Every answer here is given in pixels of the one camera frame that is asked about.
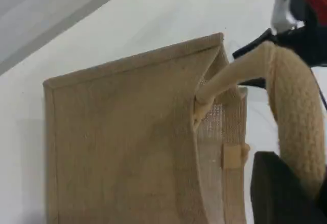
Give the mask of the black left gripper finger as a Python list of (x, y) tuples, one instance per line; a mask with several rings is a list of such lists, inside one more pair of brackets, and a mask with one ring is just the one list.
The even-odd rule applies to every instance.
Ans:
[(318, 196), (309, 198), (273, 152), (254, 154), (250, 196), (254, 223), (326, 223), (326, 179)]

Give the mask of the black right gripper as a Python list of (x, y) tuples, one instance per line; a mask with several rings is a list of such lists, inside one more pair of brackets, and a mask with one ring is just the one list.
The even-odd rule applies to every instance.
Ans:
[[(233, 52), (233, 58), (243, 56), (264, 41), (271, 41), (295, 51), (309, 66), (326, 66), (326, 23), (320, 22), (317, 13), (307, 3), (291, 3), (290, 11), (304, 22), (304, 26), (277, 35), (268, 28), (258, 38)], [(266, 81), (252, 79), (238, 85), (266, 88)]]

